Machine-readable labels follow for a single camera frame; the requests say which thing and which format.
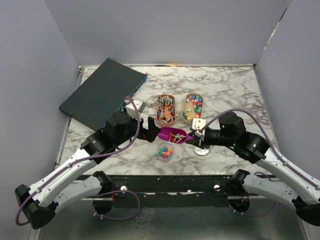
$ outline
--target purple plastic spoon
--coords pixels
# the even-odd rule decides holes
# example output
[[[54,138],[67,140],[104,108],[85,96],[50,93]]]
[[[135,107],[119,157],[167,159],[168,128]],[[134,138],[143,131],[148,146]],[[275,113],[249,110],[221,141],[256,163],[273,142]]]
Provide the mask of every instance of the purple plastic spoon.
[[[175,128],[175,127],[164,126],[164,127],[161,127],[160,130],[161,131],[157,135],[158,138],[160,138],[161,140],[170,142],[170,143],[174,143],[174,144],[183,144],[186,141],[192,141],[195,138],[194,136],[188,135],[185,130]],[[171,133],[180,134],[180,135],[184,136],[184,138],[182,138],[181,140],[179,140],[177,142],[172,142],[172,141],[170,141],[170,134]]]

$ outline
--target gray wall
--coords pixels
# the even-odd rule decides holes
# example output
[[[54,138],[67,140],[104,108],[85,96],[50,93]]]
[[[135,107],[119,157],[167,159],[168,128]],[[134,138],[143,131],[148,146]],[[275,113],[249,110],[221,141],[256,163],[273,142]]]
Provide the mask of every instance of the gray wall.
[[[0,7],[0,239],[25,240],[31,227],[15,224],[14,190],[54,169],[67,121],[58,107],[75,89],[79,69],[42,0],[5,2]]]
[[[286,0],[44,0],[79,65],[256,64]]]
[[[293,0],[256,68],[281,151],[318,179],[319,12],[319,0]]]

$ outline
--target marble surface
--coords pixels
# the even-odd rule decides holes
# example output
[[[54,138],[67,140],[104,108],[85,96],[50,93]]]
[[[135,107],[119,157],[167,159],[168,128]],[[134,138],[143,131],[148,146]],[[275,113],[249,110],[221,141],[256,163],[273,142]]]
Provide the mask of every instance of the marble surface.
[[[89,66],[84,70],[84,82],[98,66]],[[254,70],[245,67],[155,67],[134,66],[134,70],[147,73],[147,80],[133,98],[146,102],[143,118],[156,116],[156,97],[160,94],[172,94],[176,102],[176,123],[174,127],[188,130],[182,122],[182,110],[186,94],[199,93],[203,96],[202,118],[207,121],[217,114],[231,108],[243,108],[257,117],[269,137],[274,135],[263,102]],[[258,126],[245,113],[237,112],[245,122],[247,131],[261,134]],[[219,128],[214,122],[211,128]],[[72,119],[67,132],[61,162],[65,162],[80,147],[86,137],[94,131]],[[157,147],[162,141],[153,143],[136,140],[126,151],[104,160],[100,165],[85,174],[105,171],[115,175],[229,175],[238,169],[250,172],[266,170],[240,159],[231,150],[212,146],[208,155],[200,156],[193,146],[175,144],[175,154],[170,162],[162,162],[157,156]]]

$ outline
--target white connector block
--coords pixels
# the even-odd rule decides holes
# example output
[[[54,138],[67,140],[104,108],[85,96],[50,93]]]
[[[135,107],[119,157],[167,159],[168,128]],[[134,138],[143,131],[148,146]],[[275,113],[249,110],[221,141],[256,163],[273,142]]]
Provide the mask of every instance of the white connector block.
[[[205,131],[203,130],[200,132],[200,130],[206,125],[206,120],[202,118],[193,118],[190,123],[190,130],[195,131],[195,135],[201,138],[203,141],[205,139]]]
[[[142,111],[146,107],[146,103],[143,100],[138,99],[138,98],[135,98],[133,100],[133,103],[136,106],[136,108],[138,109],[139,113],[142,113]],[[125,109],[126,109],[126,112],[129,114],[129,116],[131,116],[132,118],[135,118],[135,119],[137,118],[135,108],[131,102],[127,106],[125,106]]]

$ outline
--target purple cable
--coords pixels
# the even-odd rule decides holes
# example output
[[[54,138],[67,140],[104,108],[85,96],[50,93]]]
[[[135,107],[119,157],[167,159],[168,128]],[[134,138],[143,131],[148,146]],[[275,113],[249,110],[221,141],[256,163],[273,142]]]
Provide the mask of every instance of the purple cable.
[[[94,211],[94,216],[95,215],[98,215],[99,217],[102,217],[104,219],[111,219],[111,220],[116,220],[116,221],[126,221],[126,220],[129,220],[129,219],[133,219],[135,216],[137,216],[140,212],[140,200],[139,200],[139,197],[137,196],[137,194],[135,194],[133,191],[129,191],[129,190],[116,190],[116,191],[110,191],[110,192],[106,192],[106,193],[102,193],[102,194],[98,194],[98,195],[95,195],[94,197],[101,197],[101,196],[105,196],[105,195],[109,195],[109,194],[117,194],[117,193],[130,193],[132,194],[135,198],[136,198],[136,201],[138,202],[138,207],[135,211],[135,213],[131,216],[128,216],[128,217],[112,217],[112,216],[105,216],[103,214],[99,214],[97,213],[96,209],[95,209],[95,206],[93,205],[92,203],[92,209]]]
[[[129,148],[133,143],[134,141],[137,139],[138,137],[138,134],[139,134],[139,131],[140,131],[140,116],[139,116],[139,111],[134,103],[134,101],[126,96],[124,98],[125,100],[129,100],[130,103],[132,103],[133,105],[133,108],[134,108],[134,111],[136,113],[136,119],[137,119],[137,128],[136,128],[136,132],[135,132],[135,135],[134,137],[132,138],[132,141],[125,147],[123,147],[122,149],[120,150],[117,150],[117,151],[113,151],[113,152],[109,152],[109,153],[106,153],[106,154],[101,154],[101,155],[93,155],[93,156],[88,156],[88,157],[84,157],[84,158],[81,158],[81,159],[78,159],[78,160],[75,160],[73,161],[72,163],[70,163],[70,167],[69,166],[65,166],[63,168],[61,168],[58,172],[56,172],[52,177],[50,177],[47,181],[45,181],[40,187],[37,188],[37,191],[41,191],[41,189],[43,189],[45,186],[47,186],[52,180],[54,180],[57,176],[59,176],[62,172],[64,172],[66,169],[68,168],[71,168],[73,165],[75,164],[78,164],[80,162],[83,162],[83,161],[86,161],[86,160],[92,160],[92,159],[97,159],[97,158],[104,158],[104,157],[110,157],[111,155],[114,155],[114,154],[118,154],[118,153],[121,153],[123,152],[124,150],[126,150],[127,148]],[[22,210],[24,209],[24,207],[26,206],[27,202],[32,199],[36,194],[37,194],[37,191],[34,191],[32,194],[30,194],[25,200],[24,202],[21,204],[21,206],[19,207],[18,209],[18,212],[15,216],[15,224],[17,224],[18,226],[24,226],[26,224],[29,223],[29,221],[26,221],[26,222],[19,222],[19,217],[20,217],[20,214],[22,212]]]
[[[267,174],[265,174],[261,171],[257,171],[254,173],[254,175],[258,176],[257,174],[264,175],[266,178],[268,178],[272,182],[272,179]],[[243,212],[239,212],[239,211],[235,210],[230,204],[229,204],[229,207],[233,209],[233,212],[240,214],[241,216],[245,216],[245,217],[249,217],[249,218],[258,218],[258,217],[264,217],[264,216],[272,213],[276,209],[277,205],[278,205],[278,203],[275,201],[274,204],[272,205],[272,207],[268,211],[266,211],[264,213],[257,214],[257,215],[245,214]]]
[[[266,131],[264,130],[264,128],[261,126],[261,124],[258,122],[258,120],[255,118],[255,116],[253,116],[250,112],[248,112],[247,110],[241,109],[241,108],[232,108],[229,110],[226,110],[222,113],[220,113],[219,115],[215,116],[211,121],[209,121],[202,129],[201,131],[205,130],[207,127],[209,127],[210,124],[212,124],[215,120],[217,120],[218,118],[220,118],[221,116],[223,116],[226,113],[229,112],[233,112],[233,111],[239,111],[239,112],[243,112],[245,114],[248,114],[254,121],[255,123],[258,125],[258,127],[260,128],[261,132],[263,133],[265,139],[267,140],[267,142],[270,145],[270,148],[272,149],[273,153],[276,155],[276,157],[284,164],[284,166],[287,166],[291,171],[293,171],[295,174],[297,174],[300,178],[302,178],[303,180],[305,180],[307,183],[309,183],[310,185],[312,185],[313,187],[315,187],[316,189],[319,188],[319,186],[314,183],[313,181],[311,181],[310,179],[308,179],[306,176],[304,176],[303,174],[301,174],[298,170],[296,170],[294,167],[292,167],[291,165],[289,165],[288,163],[286,163],[286,161],[279,155],[279,153],[276,151],[274,145],[272,144],[270,138],[268,137]]]

